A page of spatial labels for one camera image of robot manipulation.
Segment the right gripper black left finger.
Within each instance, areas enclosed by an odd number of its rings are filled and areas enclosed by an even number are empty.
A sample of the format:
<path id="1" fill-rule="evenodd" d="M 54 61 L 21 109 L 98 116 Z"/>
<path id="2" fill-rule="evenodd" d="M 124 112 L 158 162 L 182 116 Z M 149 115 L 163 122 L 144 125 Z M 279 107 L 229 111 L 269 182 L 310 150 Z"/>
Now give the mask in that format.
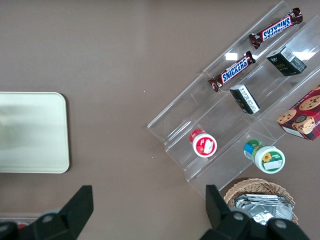
<path id="1" fill-rule="evenodd" d="M 0 223 L 2 240 L 76 240 L 94 211 L 93 188 L 83 185 L 59 212 L 47 213 L 18 228 L 13 221 Z"/>

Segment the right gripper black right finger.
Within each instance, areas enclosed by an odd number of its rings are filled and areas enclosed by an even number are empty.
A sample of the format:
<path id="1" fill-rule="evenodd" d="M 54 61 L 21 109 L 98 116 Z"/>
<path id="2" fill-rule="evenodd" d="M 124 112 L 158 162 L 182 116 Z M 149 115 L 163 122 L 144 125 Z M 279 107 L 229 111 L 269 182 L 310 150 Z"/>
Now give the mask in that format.
<path id="1" fill-rule="evenodd" d="M 255 222 L 245 213 L 229 209 L 218 188 L 207 185 L 205 209 L 211 229 L 202 240 L 308 240 L 309 237 L 290 220 L 272 218 L 267 225 Z"/>

